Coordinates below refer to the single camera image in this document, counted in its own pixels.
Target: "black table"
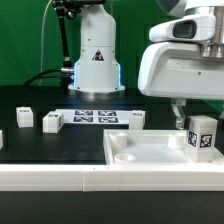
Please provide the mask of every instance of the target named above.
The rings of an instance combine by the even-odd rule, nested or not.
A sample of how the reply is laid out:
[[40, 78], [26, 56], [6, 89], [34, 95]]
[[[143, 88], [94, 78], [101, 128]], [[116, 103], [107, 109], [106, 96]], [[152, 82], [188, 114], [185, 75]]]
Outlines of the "black table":
[[[16, 107], [30, 106], [34, 128], [20, 129]], [[58, 87], [0, 87], [0, 127], [7, 144], [1, 164], [105, 164], [104, 129], [125, 125], [65, 125], [58, 134], [42, 133], [42, 118], [55, 109], [145, 110], [146, 129], [175, 129], [170, 99], [145, 97], [136, 90], [107, 101], [67, 96]], [[190, 100], [187, 115], [219, 113]], [[216, 147], [223, 151], [223, 132]], [[0, 192], [1, 223], [223, 223], [223, 192]]]

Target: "white box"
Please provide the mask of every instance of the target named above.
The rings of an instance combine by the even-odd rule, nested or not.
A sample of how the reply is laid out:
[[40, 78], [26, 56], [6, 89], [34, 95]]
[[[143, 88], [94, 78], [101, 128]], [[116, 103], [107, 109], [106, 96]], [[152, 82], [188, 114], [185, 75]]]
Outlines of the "white box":
[[130, 130], [142, 130], [145, 125], [145, 111], [133, 110], [129, 117]]
[[64, 125], [64, 114], [51, 111], [43, 118], [44, 133], [58, 133]]
[[33, 112], [30, 107], [17, 107], [16, 118], [19, 128], [33, 127]]
[[207, 116], [191, 116], [186, 155], [195, 162], [212, 161], [217, 120]]

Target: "black and white pattern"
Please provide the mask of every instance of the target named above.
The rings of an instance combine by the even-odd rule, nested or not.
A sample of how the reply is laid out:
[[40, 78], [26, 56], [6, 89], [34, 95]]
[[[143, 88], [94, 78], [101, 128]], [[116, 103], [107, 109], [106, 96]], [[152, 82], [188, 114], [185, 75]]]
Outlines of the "black and white pattern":
[[29, 110], [20, 110], [19, 111], [20, 113], [28, 113], [28, 112], [30, 112]]
[[105, 111], [98, 111], [98, 116], [106, 116], [106, 117], [116, 117], [117, 113], [116, 111], [109, 111], [109, 110], [105, 110]]
[[116, 117], [99, 117], [99, 122], [104, 124], [114, 124], [118, 123], [118, 119]]
[[92, 123], [93, 122], [93, 117], [74, 117], [73, 122]]
[[93, 111], [92, 110], [76, 110], [75, 115], [93, 116]]
[[48, 117], [58, 117], [59, 115], [57, 114], [49, 114]]
[[209, 148], [212, 146], [212, 134], [201, 135], [200, 148]]
[[197, 146], [197, 139], [198, 139], [197, 134], [189, 131], [188, 144], [192, 145], [193, 147], [196, 147]]

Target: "white block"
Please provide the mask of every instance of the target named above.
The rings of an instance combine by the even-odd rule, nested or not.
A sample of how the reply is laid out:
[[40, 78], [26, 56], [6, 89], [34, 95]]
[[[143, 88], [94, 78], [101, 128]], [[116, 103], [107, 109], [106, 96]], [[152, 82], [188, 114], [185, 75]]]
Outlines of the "white block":
[[0, 130], [0, 149], [3, 147], [3, 136], [2, 136], [2, 131]]
[[212, 161], [217, 120], [204, 115], [190, 119], [186, 155], [195, 162]]
[[64, 125], [64, 114], [51, 111], [43, 118], [44, 133], [58, 133]]
[[33, 112], [30, 107], [17, 107], [16, 118], [19, 128], [33, 127]]
[[142, 130], [145, 125], [145, 111], [133, 110], [129, 117], [130, 130]]

